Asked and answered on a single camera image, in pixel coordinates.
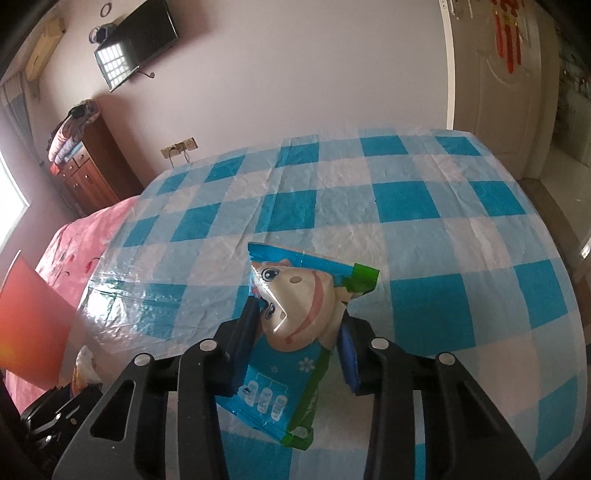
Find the air conditioner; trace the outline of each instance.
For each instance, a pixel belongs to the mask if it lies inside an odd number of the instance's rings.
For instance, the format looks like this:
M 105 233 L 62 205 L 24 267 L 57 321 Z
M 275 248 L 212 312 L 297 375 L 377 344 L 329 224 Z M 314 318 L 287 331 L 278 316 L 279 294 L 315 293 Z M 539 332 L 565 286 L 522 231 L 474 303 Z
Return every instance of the air conditioner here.
M 41 38 L 35 45 L 25 68 L 25 74 L 29 82 L 37 80 L 41 76 L 64 33 L 66 33 L 66 27 L 63 18 L 55 18 L 46 23 Z

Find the metal screw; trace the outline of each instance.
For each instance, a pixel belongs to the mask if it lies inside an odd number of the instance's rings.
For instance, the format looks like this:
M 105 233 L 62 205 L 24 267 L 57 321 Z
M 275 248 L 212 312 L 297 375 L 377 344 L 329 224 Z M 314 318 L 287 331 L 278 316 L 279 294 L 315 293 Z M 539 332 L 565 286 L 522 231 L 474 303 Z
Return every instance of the metal screw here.
M 452 354 L 446 352 L 446 353 L 442 353 L 441 355 L 439 355 L 439 361 L 443 365 L 453 365 L 454 363 L 456 363 L 456 357 L 454 357 Z
M 374 347 L 376 350 L 386 350 L 389 347 L 389 342 L 385 338 L 374 338 L 371 341 L 371 346 Z
M 215 350 L 216 347 L 217 347 L 217 342 L 215 340 L 211 340 L 211 339 L 204 340 L 203 342 L 201 342 L 199 344 L 199 348 L 203 352 L 211 352 L 212 350 Z
M 147 353 L 141 353 L 137 357 L 134 358 L 134 363 L 138 367 L 143 367 L 144 365 L 148 365 L 150 362 L 150 356 Z

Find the wooden cabinet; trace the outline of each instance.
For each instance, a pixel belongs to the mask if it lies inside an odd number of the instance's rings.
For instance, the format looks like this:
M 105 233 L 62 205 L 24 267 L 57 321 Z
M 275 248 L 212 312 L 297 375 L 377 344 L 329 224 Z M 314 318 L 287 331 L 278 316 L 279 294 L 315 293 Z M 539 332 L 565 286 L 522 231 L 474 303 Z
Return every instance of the wooden cabinet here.
M 102 117 L 86 127 L 82 144 L 60 170 L 60 179 L 85 214 L 142 193 L 142 184 Z

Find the blue snack package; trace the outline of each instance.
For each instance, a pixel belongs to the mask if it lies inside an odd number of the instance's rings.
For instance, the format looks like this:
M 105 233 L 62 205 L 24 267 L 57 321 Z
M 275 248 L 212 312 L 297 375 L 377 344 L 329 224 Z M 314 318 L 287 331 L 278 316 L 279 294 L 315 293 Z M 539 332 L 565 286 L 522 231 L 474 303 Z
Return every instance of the blue snack package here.
M 265 308 L 244 385 L 217 403 L 282 445 L 306 450 L 347 303 L 372 291 L 379 271 L 254 242 L 248 252 L 250 294 Z

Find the television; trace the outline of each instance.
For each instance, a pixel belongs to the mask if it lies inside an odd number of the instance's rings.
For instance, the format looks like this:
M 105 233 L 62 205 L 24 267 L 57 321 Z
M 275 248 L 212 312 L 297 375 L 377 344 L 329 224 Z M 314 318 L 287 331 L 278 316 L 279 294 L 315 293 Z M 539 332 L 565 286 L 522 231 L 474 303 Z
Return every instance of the television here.
M 166 0 L 147 0 L 131 12 L 95 51 L 112 92 L 178 40 Z

